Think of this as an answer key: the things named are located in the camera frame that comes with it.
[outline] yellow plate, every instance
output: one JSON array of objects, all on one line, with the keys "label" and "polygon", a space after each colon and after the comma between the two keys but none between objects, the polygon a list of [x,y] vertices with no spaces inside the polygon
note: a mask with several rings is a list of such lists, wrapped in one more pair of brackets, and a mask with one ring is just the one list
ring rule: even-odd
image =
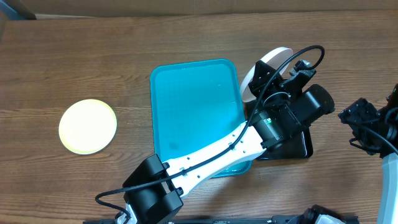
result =
[{"label": "yellow plate", "polygon": [[63,114],[59,135],[71,152],[91,154],[105,148],[116,133],[118,121],[112,108],[100,100],[82,100]]}]

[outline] robotic arm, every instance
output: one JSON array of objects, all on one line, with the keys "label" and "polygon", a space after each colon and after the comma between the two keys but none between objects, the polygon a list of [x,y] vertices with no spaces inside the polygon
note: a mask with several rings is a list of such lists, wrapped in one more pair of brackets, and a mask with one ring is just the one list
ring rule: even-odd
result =
[{"label": "robotic arm", "polygon": [[[312,49],[322,51],[319,61],[311,66],[300,60],[290,71],[292,77],[283,79],[280,73],[289,62]],[[252,100],[256,99],[252,102],[254,106],[249,108],[248,120],[232,133],[192,154],[165,162],[161,162],[156,154],[145,159],[123,183],[123,189],[96,197],[98,203],[121,211],[115,220],[107,222],[168,222],[181,209],[182,199],[202,182],[237,163],[251,161],[266,151],[279,150],[307,130],[316,119],[333,112],[333,99],[320,85],[302,91],[316,73],[315,67],[323,55],[323,47],[317,45],[294,55],[287,48],[268,53],[244,80],[250,92],[247,93],[246,86],[241,87],[243,98],[246,91]],[[103,196],[121,192],[125,193],[126,209],[100,200]]]},{"label": "robotic arm", "polygon": [[355,101],[338,116],[349,124],[354,138],[349,143],[369,155],[383,159],[383,190],[377,224],[398,223],[398,84],[379,111],[364,98]]}]

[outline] plastic tray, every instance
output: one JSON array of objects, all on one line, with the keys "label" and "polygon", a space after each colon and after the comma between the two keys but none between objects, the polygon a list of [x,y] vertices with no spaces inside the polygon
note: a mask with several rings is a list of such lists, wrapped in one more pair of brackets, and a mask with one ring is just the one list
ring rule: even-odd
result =
[{"label": "plastic tray", "polygon": [[[199,150],[244,122],[238,78],[226,59],[157,67],[150,76],[155,153],[161,161]],[[216,177],[245,173],[242,162]]]}]

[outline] white disc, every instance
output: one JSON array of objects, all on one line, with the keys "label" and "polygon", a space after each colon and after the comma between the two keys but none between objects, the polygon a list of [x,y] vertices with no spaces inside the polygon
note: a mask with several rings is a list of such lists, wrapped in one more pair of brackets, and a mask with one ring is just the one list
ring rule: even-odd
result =
[{"label": "white disc", "polygon": [[63,114],[59,135],[62,144],[77,154],[91,154],[105,148],[118,125],[112,108],[100,100],[82,100]]},{"label": "white disc", "polygon": [[[277,49],[274,49],[270,51],[268,54],[266,54],[262,60],[264,63],[268,64],[274,69],[278,69],[282,63],[284,63],[290,56],[293,55],[293,50],[288,49],[286,47],[278,47]],[[287,64],[281,71],[280,74],[283,74],[289,64]],[[253,66],[248,74],[244,77],[243,82],[241,84],[240,88],[240,93],[242,96],[242,100],[247,103],[252,100],[255,100],[256,97],[250,92],[250,88],[248,87],[249,83],[253,79],[254,76],[254,68]]]}]

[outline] white plastic part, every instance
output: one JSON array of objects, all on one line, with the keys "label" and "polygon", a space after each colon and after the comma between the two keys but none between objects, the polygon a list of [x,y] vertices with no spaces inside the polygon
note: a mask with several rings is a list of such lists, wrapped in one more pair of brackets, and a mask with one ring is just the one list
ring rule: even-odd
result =
[{"label": "white plastic part", "polygon": [[[279,66],[282,65],[282,63],[284,63],[292,55],[293,55],[292,49],[288,49],[286,47],[278,47],[277,49],[270,51],[268,54],[266,54],[260,60],[262,60],[264,63],[268,64],[272,68],[278,69]],[[285,72],[288,65],[289,64],[287,64],[280,71],[280,74],[283,74]],[[242,84],[241,84],[240,93],[242,96],[242,100],[245,103],[256,99],[256,97],[250,92],[250,89],[248,86],[249,83],[251,82],[251,80],[253,79],[254,68],[255,68],[255,66],[253,66],[250,69],[249,73],[244,77]]]},{"label": "white plastic part", "polygon": [[377,224],[398,223],[398,155],[383,158],[383,191]]},{"label": "white plastic part", "polygon": [[345,223],[340,219],[331,217],[330,215],[320,215],[315,221],[315,224],[345,224]]},{"label": "white plastic part", "polygon": [[[166,162],[170,165],[166,170],[168,175],[176,174],[219,154],[238,138],[245,124],[246,122],[240,124],[232,133],[203,149],[186,156],[167,160]],[[246,133],[233,150],[206,165],[188,172],[186,175],[172,179],[174,186],[176,188],[181,187],[183,190],[181,198],[187,196],[195,187],[221,171],[240,162],[251,161],[260,156],[266,150],[262,148],[261,142],[260,135],[251,126],[246,130]]]},{"label": "white plastic part", "polygon": [[124,223],[126,221],[126,214],[123,213],[118,219],[116,219],[116,224],[136,224],[137,223],[137,217],[134,211],[131,208],[131,205],[126,203],[126,210],[130,213],[131,218],[127,223]]}]

